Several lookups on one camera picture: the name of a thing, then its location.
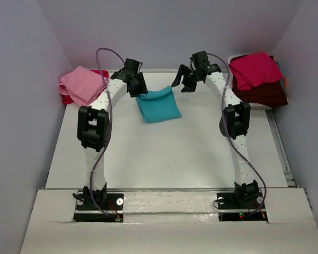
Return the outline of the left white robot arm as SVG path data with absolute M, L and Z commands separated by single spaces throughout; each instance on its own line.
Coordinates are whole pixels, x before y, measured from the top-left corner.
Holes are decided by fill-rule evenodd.
M 147 94 L 147 86 L 134 59 L 126 59 L 123 68 L 114 72 L 109 81 L 103 81 L 103 92 L 88 106 L 78 110 L 77 138 L 84 148 L 86 159 L 86 182 L 83 203 L 102 209 L 107 201 L 107 181 L 104 175 L 104 153 L 111 139 L 113 108 L 122 97 L 138 97 Z

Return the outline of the turquoise t shirt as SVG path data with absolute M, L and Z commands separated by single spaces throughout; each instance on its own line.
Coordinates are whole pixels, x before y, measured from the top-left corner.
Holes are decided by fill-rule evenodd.
M 157 123 L 181 117 L 170 86 L 141 94 L 136 98 L 136 102 L 145 123 Z

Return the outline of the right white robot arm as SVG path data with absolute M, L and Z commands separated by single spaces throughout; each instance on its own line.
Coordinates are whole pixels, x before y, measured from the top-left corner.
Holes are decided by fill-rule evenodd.
M 235 95 L 229 87 L 229 77 L 224 77 L 219 65 L 210 63 L 209 55 L 205 51 L 196 52 L 190 57 L 189 67 L 180 65 L 172 87 L 183 85 L 183 93 L 193 93 L 197 84 L 202 82 L 219 100 L 222 114 L 219 129 L 232 155 L 234 190 L 218 193 L 216 207 L 221 210 L 247 210 L 261 197 L 247 149 L 251 107 Z

